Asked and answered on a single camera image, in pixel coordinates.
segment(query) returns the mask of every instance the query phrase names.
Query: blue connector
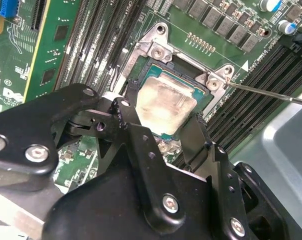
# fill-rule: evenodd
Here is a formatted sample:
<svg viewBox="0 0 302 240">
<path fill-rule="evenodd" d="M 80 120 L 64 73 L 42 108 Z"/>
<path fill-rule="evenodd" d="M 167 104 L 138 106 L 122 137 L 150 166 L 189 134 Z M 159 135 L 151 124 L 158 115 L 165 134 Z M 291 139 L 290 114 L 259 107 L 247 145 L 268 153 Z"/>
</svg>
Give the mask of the blue connector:
<svg viewBox="0 0 302 240">
<path fill-rule="evenodd" d="M 5 18 L 15 17 L 18 12 L 19 0 L 2 0 L 0 16 Z"/>
</svg>

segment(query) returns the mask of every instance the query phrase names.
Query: screwdriver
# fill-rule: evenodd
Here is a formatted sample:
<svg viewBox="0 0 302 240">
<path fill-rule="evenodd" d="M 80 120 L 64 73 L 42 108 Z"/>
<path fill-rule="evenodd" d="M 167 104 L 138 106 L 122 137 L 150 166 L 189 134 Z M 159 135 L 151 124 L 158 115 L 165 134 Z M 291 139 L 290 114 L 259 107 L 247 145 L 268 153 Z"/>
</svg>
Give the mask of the screwdriver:
<svg viewBox="0 0 302 240">
<path fill-rule="evenodd" d="M 226 84 L 228 86 L 236 88 L 236 89 L 242 89 L 242 90 L 246 90 L 246 91 L 249 91 L 249 92 L 262 94 L 262 95 L 265 95 L 265 96 L 280 99 L 280 100 L 283 100 L 283 101 L 286 101 L 286 102 L 289 102 L 289 103 L 295 103 L 295 104 L 302 105 L 302 99 L 300 99 L 300 98 L 296 98 L 296 97 L 292 97 L 292 96 L 286 96 L 286 95 L 282 95 L 282 94 L 279 94 L 279 93 L 266 91 L 266 90 L 262 90 L 262 89 L 258 89 L 258 88 L 254 88 L 254 87 L 250 87 L 250 86 L 240 85 L 240 84 L 237 84 L 237 83 L 234 83 L 234 82 L 227 82 Z"/>
</svg>

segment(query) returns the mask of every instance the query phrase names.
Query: gray metal panel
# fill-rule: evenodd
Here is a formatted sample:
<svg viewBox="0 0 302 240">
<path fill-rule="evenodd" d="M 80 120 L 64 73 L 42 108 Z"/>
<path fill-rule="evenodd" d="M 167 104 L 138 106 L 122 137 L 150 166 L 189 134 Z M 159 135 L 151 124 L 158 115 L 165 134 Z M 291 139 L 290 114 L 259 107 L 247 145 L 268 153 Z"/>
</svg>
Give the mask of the gray metal panel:
<svg viewBox="0 0 302 240">
<path fill-rule="evenodd" d="M 231 161 L 251 165 L 302 228 L 302 105 L 291 103 Z"/>
</svg>

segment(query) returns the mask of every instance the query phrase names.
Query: motherboard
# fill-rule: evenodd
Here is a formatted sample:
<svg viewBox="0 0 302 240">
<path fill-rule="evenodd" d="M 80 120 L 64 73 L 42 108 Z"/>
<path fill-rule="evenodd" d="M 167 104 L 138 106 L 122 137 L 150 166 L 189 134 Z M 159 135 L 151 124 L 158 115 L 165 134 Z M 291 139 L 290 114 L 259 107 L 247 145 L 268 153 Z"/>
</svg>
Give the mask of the motherboard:
<svg viewBox="0 0 302 240">
<path fill-rule="evenodd" d="M 201 114 L 235 151 L 283 107 L 217 80 L 302 91 L 302 0 L 0 0 L 0 112 L 73 83 L 131 99 L 166 162 Z M 95 139 L 59 152 L 63 192 L 95 177 Z"/>
</svg>

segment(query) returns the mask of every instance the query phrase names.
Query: capacitor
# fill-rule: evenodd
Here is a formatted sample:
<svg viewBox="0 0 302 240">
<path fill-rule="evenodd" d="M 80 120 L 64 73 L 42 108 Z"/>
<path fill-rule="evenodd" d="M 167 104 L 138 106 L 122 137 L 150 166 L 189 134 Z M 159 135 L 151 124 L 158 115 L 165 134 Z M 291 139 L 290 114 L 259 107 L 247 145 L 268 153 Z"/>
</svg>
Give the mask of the capacitor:
<svg viewBox="0 0 302 240">
<path fill-rule="evenodd" d="M 277 29 L 285 35 L 293 35 L 297 31 L 297 25 L 287 20 L 278 23 Z"/>
<path fill-rule="evenodd" d="M 259 8 L 262 12 L 276 12 L 282 0 L 260 0 Z"/>
</svg>

